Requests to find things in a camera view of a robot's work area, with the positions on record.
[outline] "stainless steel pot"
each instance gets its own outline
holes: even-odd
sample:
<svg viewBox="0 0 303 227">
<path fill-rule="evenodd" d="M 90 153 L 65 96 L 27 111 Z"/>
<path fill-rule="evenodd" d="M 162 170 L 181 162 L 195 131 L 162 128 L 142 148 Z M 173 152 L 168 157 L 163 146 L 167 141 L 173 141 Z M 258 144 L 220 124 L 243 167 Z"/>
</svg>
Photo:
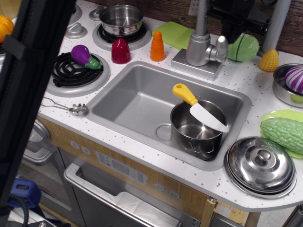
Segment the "stainless steel pot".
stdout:
<svg viewBox="0 0 303 227">
<path fill-rule="evenodd" d="M 199 104 L 225 124 L 222 110 L 215 104 L 199 100 Z M 211 129 L 194 118 L 186 102 L 177 104 L 171 111 L 171 144 L 202 160 L 214 158 L 219 151 L 222 132 Z"/>
<path fill-rule="evenodd" d="M 107 33 L 123 37 L 139 31 L 143 13 L 130 5 L 110 5 L 100 13 L 99 18 Z"/>
</svg>

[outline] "orange toy fruit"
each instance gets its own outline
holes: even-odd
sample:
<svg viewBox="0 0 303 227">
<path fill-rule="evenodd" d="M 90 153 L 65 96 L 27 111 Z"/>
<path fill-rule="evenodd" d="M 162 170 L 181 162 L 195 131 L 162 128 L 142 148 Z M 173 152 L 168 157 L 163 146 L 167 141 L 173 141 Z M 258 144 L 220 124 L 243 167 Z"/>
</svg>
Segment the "orange toy fruit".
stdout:
<svg viewBox="0 0 303 227">
<path fill-rule="evenodd" d="M 153 61 L 162 61 L 165 59 L 164 43 L 162 39 L 162 34 L 156 31 L 153 34 L 153 40 L 151 43 L 151 59 Z"/>
<path fill-rule="evenodd" d="M 6 35 L 13 33 L 14 23 L 6 16 L 0 15 L 0 43 L 4 42 Z"/>
</svg>

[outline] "white speckled countertop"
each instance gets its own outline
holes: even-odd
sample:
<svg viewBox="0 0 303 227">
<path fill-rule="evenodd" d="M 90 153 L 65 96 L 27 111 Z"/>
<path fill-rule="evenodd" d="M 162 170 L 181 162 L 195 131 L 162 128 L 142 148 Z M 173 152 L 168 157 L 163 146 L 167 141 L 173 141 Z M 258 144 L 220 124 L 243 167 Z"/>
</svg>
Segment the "white speckled countertop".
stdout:
<svg viewBox="0 0 303 227">
<path fill-rule="evenodd" d="M 83 11 L 78 22 L 87 28 L 88 34 L 81 39 L 64 38 L 60 53 L 70 52 L 74 46 L 79 44 L 87 46 L 91 53 L 101 56 L 109 64 L 110 81 L 126 64 L 114 64 L 111 61 L 111 52 L 98 48 L 94 44 L 91 35 L 89 35 L 100 24 L 99 21 L 90 20 L 88 16 L 98 5 L 81 0 L 77 1 L 77 5 Z M 151 30 L 164 24 L 164 22 L 149 18 L 144 18 L 143 21 Z M 212 36 L 212 43 L 215 42 L 216 38 L 216 36 Z M 144 47 L 131 51 L 132 60 L 130 62 L 145 61 L 152 65 L 174 71 L 170 68 L 170 62 L 178 53 L 178 50 L 165 44 L 165 60 L 154 62 L 149 57 L 151 43 L 152 40 Z M 302 57 L 284 52 L 280 52 L 279 56 L 280 65 L 303 63 Z M 247 136 L 261 136 L 259 132 L 260 121 L 263 116 L 271 111 L 291 109 L 303 112 L 303 109 L 287 105 L 275 97 L 272 90 L 273 73 L 262 71 L 258 67 L 259 61 L 259 56 L 243 63 L 227 60 L 223 64 L 223 68 L 215 81 L 207 81 L 194 77 L 201 81 L 244 93 L 251 99 L 252 108 L 238 136 L 239 139 Z M 45 96 L 62 105 L 72 106 L 72 104 L 88 103 L 101 89 L 75 98 L 62 98 L 53 96 L 47 92 Z M 61 109 L 41 107 L 38 115 L 243 211 L 279 210 L 303 203 L 303 159 L 294 158 L 298 181 L 295 188 L 287 196 L 273 200 L 260 199 L 238 189 L 231 182 L 223 167 L 214 171 L 202 170 L 119 132 L 91 122 L 85 116 L 75 116 Z"/>
</svg>

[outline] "green tray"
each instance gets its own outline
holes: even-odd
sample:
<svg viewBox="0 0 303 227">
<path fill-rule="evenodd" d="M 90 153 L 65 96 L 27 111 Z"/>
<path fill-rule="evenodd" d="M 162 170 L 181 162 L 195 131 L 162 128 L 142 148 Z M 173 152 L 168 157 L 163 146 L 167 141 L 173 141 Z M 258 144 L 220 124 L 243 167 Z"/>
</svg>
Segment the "green tray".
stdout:
<svg viewBox="0 0 303 227">
<path fill-rule="evenodd" d="M 156 31 L 161 32 L 164 43 L 178 50 L 187 49 L 190 36 L 193 33 L 192 29 L 173 21 L 169 21 L 164 25 L 161 25 L 160 27 L 154 29 L 152 31 L 152 35 Z"/>
</svg>

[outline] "sink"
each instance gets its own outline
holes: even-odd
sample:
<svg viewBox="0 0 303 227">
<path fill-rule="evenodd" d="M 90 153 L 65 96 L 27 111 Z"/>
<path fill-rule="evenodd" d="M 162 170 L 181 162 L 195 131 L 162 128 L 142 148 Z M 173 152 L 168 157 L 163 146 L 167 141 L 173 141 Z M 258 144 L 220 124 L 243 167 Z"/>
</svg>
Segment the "sink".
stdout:
<svg viewBox="0 0 303 227">
<path fill-rule="evenodd" d="M 170 112 L 182 100 L 175 84 L 185 84 L 196 96 L 221 108 L 228 133 L 223 133 L 216 158 L 203 161 L 171 140 Z M 238 138 L 251 108 L 244 94 L 136 61 L 116 75 L 90 102 L 87 118 L 205 170 L 223 166 L 224 155 Z"/>
</svg>

